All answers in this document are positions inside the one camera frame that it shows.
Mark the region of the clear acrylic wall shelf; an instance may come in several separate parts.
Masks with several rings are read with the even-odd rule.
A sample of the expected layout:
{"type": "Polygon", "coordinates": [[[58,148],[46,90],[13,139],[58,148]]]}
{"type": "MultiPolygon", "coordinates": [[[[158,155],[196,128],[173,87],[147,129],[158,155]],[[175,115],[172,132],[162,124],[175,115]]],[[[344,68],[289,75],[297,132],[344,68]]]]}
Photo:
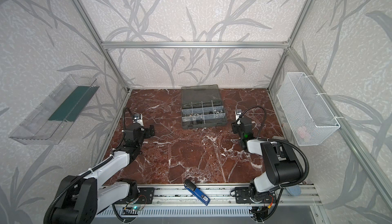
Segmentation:
{"type": "Polygon", "coordinates": [[[57,145],[100,87],[96,78],[68,75],[9,135],[24,145],[57,145]]]}

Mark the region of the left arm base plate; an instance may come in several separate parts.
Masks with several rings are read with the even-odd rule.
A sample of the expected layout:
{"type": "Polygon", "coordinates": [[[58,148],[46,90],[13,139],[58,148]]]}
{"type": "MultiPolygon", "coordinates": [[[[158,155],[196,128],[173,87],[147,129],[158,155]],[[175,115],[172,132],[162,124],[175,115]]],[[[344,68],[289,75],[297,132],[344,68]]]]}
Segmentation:
{"type": "Polygon", "coordinates": [[[140,187],[138,190],[132,190],[127,197],[115,202],[115,204],[152,204],[154,192],[154,187],[140,187]]]}

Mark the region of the pink object in basket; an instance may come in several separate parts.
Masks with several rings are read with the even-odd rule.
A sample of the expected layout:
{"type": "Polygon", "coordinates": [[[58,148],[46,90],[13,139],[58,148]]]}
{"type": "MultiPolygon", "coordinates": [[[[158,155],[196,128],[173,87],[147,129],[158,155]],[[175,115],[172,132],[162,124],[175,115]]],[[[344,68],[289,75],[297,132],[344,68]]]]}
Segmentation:
{"type": "Polygon", "coordinates": [[[307,128],[302,126],[299,127],[298,130],[298,135],[303,139],[303,140],[308,140],[310,138],[310,134],[307,131],[307,128]]]}

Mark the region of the blue black utility knife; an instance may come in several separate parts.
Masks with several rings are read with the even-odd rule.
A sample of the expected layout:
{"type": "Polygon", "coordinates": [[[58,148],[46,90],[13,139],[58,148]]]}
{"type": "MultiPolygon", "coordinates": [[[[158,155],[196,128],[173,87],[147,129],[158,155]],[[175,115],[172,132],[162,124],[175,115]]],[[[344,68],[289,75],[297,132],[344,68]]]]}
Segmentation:
{"type": "Polygon", "coordinates": [[[200,189],[198,188],[194,182],[189,179],[184,181],[184,187],[199,201],[201,201],[205,206],[208,206],[210,203],[210,198],[200,189]]]}

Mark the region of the aluminium front rail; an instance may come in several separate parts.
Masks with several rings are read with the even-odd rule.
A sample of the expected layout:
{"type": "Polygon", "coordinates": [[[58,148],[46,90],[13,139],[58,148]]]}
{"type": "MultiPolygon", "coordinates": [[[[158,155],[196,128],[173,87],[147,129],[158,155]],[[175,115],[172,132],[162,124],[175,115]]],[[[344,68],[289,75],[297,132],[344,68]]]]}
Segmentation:
{"type": "MultiPolygon", "coordinates": [[[[248,184],[198,184],[197,189],[210,199],[208,207],[321,205],[320,197],[312,185],[300,185],[301,193],[291,195],[288,190],[267,192],[262,196],[250,196],[248,184]]],[[[125,182],[116,182],[98,190],[95,197],[84,200],[86,204],[97,204],[102,211],[112,204],[131,206],[137,203],[145,207],[205,207],[184,184],[141,184],[130,187],[125,182]]]]}

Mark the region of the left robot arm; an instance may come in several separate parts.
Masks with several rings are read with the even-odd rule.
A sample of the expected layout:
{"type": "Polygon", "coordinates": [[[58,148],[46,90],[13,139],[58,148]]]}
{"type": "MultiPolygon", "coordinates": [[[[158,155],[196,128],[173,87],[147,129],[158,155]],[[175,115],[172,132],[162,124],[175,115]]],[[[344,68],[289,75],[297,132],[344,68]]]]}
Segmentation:
{"type": "Polygon", "coordinates": [[[89,224],[94,217],[117,201],[139,199],[134,180],[123,179],[110,186],[104,184],[141,154],[145,139],[155,136],[155,127],[133,123],[124,129],[124,138],[107,159],[78,176],[65,177],[49,205],[45,224],[89,224]]]}

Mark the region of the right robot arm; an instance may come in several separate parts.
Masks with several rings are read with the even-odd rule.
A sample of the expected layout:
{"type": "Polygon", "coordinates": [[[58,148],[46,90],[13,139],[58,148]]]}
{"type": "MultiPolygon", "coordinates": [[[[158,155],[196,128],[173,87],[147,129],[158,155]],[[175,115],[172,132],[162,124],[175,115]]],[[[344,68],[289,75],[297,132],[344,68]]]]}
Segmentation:
{"type": "Polygon", "coordinates": [[[232,131],[240,136],[239,144],[250,154],[263,159],[265,172],[254,178],[248,188],[235,188],[237,203],[263,203],[272,199],[275,191],[302,183],[310,166],[305,154],[285,139],[262,139],[253,134],[249,118],[238,116],[232,131]]]}

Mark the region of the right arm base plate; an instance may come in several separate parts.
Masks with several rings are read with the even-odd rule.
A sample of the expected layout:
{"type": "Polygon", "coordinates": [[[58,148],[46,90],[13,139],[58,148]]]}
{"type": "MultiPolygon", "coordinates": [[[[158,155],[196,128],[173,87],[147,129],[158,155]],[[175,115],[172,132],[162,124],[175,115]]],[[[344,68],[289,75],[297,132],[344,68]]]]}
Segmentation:
{"type": "Polygon", "coordinates": [[[234,197],[237,204],[274,204],[276,195],[273,192],[258,192],[254,187],[234,188],[234,197]]]}

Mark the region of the grey compartment organizer box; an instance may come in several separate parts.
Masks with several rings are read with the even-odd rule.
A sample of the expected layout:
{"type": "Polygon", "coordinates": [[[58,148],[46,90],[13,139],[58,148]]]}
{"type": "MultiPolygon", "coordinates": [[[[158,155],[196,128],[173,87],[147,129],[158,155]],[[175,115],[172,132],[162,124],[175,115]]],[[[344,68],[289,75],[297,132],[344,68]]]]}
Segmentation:
{"type": "Polygon", "coordinates": [[[218,85],[181,88],[183,129],[210,128],[227,124],[226,110],[218,85]]]}

